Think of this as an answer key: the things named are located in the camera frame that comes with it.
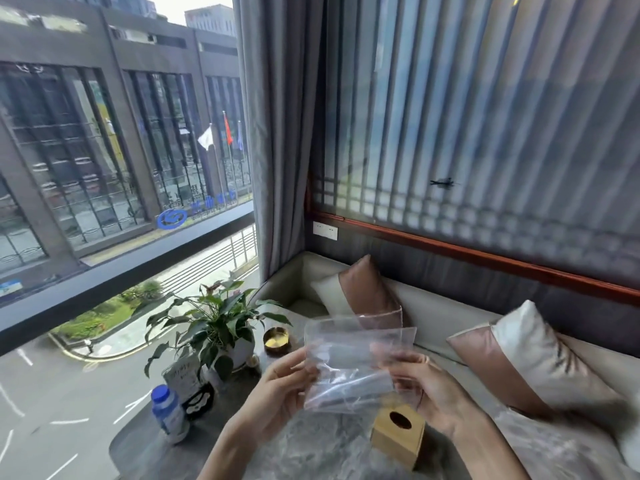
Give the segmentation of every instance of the green lawn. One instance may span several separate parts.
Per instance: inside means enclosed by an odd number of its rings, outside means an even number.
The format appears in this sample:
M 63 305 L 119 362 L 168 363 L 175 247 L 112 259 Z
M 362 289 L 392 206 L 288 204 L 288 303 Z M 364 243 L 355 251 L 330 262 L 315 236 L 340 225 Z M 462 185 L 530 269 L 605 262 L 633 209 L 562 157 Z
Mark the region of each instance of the green lawn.
M 137 302 L 128 304 L 121 300 L 114 299 L 113 301 L 115 302 L 114 311 L 108 314 L 98 314 L 91 310 L 73 320 L 63 323 L 59 327 L 56 327 L 54 331 L 62 333 L 73 340 L 91 339 L 113 328 L 117 324 L 124 322 L 138 306 Z

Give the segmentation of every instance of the blue flag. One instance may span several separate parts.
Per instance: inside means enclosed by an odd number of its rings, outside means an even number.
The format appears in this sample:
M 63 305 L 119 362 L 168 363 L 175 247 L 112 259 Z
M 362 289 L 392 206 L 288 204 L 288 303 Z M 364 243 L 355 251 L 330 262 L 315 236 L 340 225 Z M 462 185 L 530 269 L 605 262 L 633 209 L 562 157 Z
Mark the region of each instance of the blue flag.
M 238 137 L 236 138 L 236 144 L 238 145 L 238 150 L 244 152 L 243 142 L 242 142 L 242 126 L 240 126 L 240 121 L 238 121 Z

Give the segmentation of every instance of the beige couch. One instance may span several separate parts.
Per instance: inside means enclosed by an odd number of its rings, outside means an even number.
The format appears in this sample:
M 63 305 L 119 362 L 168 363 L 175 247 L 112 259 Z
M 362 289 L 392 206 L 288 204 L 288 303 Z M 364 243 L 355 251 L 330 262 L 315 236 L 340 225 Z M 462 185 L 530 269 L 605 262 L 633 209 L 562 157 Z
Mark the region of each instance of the beige couch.
M 265 282 L 252 301 L 275 299 L 300 315 L 325 316 L 327 311 L 310 283 L 347 268 L 338 261 L 303 252 Z M 452 373 L 485 411 L 489 414 L 498 412 L 503 406 L 463 364 L 446 338 L 496 320 L 499 315 L 397 281 L 386 278 L 384 281 L 418 328 L 415 345 L 436 353 L 432 355 L 434 360 Z M 620 429 L 619 421 L 614 424 L 612 419 L 609 429 L 628 466 L 640 472 L 640 359 L 571 337 L 561 335 L 561 338 L 605 382 L 629 399 L 630 414 L 623 421 L 624 428 Z

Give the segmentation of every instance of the white wall socket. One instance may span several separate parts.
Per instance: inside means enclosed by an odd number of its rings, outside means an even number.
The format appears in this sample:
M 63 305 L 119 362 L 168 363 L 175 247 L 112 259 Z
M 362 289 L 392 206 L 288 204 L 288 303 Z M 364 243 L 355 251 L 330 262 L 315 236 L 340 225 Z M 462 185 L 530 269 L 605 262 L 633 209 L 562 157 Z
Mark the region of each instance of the white wall socket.
M 338 227 L 328 226 L 320 222 L 314 222 L 314 234 L 328 237 L 334 241 L 338 240 Z

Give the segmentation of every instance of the white flag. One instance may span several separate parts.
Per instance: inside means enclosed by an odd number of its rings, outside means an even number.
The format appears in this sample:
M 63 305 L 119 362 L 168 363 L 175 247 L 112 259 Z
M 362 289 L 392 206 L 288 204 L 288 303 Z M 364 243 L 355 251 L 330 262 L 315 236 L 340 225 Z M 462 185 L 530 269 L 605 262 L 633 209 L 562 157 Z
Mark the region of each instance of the white flag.
M 211 125 L 207 128 L 202 135 L 198 138 L 198 143 L 203 145 L 205 150 L 213 144 L 213 131 L 211 131 Z

